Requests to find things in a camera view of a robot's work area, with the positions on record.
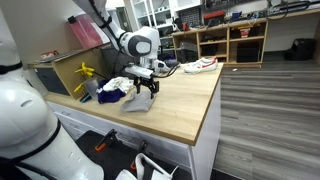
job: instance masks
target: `pink object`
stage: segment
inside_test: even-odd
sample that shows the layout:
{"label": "pink object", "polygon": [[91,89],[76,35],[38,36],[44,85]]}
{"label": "pink object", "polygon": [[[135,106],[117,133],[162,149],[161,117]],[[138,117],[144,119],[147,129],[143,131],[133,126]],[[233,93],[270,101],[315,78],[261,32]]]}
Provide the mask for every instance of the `pink object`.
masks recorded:
{"label": "pink object", "polygon": [[93,27],[93,20],[87,14],[81,14],[72,19],[69,18],[69,24],[73,33],[77,36],[83,49],[90,49],[102,44],[102,39],[96,29]]}

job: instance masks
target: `gray floor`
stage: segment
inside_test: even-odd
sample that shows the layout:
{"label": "gray floor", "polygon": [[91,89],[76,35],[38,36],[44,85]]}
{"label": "gray floor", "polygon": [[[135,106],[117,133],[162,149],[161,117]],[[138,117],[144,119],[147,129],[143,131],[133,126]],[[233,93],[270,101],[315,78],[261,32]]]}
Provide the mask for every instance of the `gray floor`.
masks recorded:
{"label": "gray floor", "polygon": [[320,67],[267,56],[222,75],[214,169],[243,179],[320,179]]}

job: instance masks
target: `white shoe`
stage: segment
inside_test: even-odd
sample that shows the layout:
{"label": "white shoe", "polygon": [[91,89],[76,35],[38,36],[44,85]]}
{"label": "white shoe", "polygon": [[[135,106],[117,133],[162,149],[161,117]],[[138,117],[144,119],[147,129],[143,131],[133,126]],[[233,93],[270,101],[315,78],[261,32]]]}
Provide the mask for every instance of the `white shoe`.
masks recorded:
{"label": "white shoe", "polygon": [[201,58],[196,62],[189,63],[188,66],[184,68],[186,73],[199,73],[205,71],[214,71],[217,69],[218,59],[216,57],[212,58]]}

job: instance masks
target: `drawer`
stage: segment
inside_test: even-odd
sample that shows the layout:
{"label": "drawer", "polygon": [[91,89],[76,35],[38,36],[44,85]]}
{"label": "drawer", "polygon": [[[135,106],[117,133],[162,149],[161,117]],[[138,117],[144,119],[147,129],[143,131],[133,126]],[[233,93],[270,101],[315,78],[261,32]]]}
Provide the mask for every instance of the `drawer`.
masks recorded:
{"label": "drawer", "polygon": [[86,114],[92,122],[96,132],[106,134],[111,129],[115,129],[117,138],[125,145],[132,148],[138,148],[143,140],[149,145],[147,153],[152,153],[155,157],[167,161],[171,164],[178,165],[185,170],[190,170],[189,146],[154,134],[150,134],[135,128],[115,123],[97,116]]}
{"label": "drawer", "polygon": [[73,118],[70,118],[68,116],[62,115],[58,112],[55,112],[56,116],[59,118],[59,120],[61,121],[61,123],[68,125],[68,127],[73,128],[73,129],[77,129],[80,130],[82,132],[87,132],[89,130],[94,131],[94,127],[90,126],[88,124],[84,124],[81,121],[81,119],[75,120]]}
{"label": "drawer", "polygon": [[77,125],[75,129],[86,132],[93,128],[93,131],[101,135],[105,135],[110,130],[114,129],[118,132],[116,136],[119,140],[121,140],[125,145],[135,149],[139,147],[142,140],[146,140],[149,143],[147,148],[148,153],[152,153],[155,157],[171,164],[190,170],[189,146],[186,144],[86,114],[75,109],[57,105],[55,103],[49,102],[49,104],[58,117],[61,118],[61,121],[67,122],[70,126],[73,126],[73,124]]}
{"label": "drawer", "polygon": [[75,129],[72,126],[65,124],[63,122],[61,122],[61,124],[74,141],[79,139],[86,132],[86,131],[85,132],[80,131],[79,129]]}

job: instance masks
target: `yellow object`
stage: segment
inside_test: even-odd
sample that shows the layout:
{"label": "yellow object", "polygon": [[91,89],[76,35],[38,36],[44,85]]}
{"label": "yellow object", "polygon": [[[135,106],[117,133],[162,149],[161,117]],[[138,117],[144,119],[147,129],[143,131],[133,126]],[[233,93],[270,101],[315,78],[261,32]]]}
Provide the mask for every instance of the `yellow object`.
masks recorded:
{"label": "yellow object", "polygon": [[77,92],[79,91],[83,86],[83,83],[81,83],[79,86],[77,86],[75,89],[74,89],[74,92]]}
{"label": "yellow object", "polygon": [[91,78],[93,76],[94,69],[86,67],[86,63],[82,62],[81,69],[75,71],[75,73],[77,72],[81,72],[82,75],[87,75],[89,78]]}

